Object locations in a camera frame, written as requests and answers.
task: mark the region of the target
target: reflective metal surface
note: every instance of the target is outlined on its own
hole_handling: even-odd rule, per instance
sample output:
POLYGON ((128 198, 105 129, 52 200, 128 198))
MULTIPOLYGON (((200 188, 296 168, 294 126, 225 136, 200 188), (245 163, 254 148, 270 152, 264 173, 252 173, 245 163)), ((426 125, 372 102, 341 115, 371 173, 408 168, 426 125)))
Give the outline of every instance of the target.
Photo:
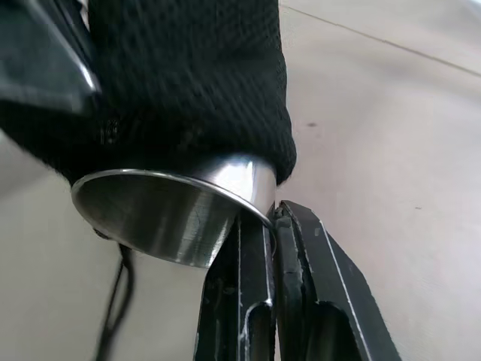
POLYGON ((151 256, 209 267, 241 208, 271 226, 273 169, 251 156, 191 159, 169 170, 114 169, 72 188, 82 216, 109 238, 151 256))

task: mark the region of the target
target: black cable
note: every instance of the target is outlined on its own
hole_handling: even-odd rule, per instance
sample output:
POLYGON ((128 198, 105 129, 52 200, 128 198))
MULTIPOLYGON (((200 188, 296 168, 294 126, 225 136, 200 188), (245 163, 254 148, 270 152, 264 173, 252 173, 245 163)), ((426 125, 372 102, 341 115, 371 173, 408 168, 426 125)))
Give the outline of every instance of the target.
POLYGON ((108 303, 107 312, 105 314, 104 325, 101 331, 100 338, 98 340, 97 353, 95 355, 95 361, 108 361, 112 349, 113 342, 116 334, 119 331, 127 310, 129 309, 134 294, 135 285, 135 272, 132 263, 132 251, 130 248, 119 244, 121 260, 119 263, 119 269, 116 274, 115 282, 113 283, 112 293, 110 295, 110 301, 108 303), (115 303, 117 290, 119 288, 120 279, 124 270, 127 271, 127 284, 126 291, 123 295, 122 303, 120 304, 119 311, 114 320, 111 320, 113 305, 115 303))

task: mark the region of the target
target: concrete floor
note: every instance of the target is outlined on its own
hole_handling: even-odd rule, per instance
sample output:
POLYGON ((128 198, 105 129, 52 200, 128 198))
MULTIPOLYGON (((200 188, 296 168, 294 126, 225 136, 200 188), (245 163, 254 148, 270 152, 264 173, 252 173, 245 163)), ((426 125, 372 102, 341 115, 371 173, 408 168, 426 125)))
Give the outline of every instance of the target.
MULTIPOLYGON (((281 21, 299 161, 278 198, 365 273, 404 361, 479 360, 481 22, 455 0, 285 0, 281 21)), ((0 169, 0 359, 90 359, 116 247, 6 139, 0 169)), ((115 360, 192 359, 204 272, 137 262, 115 360)))

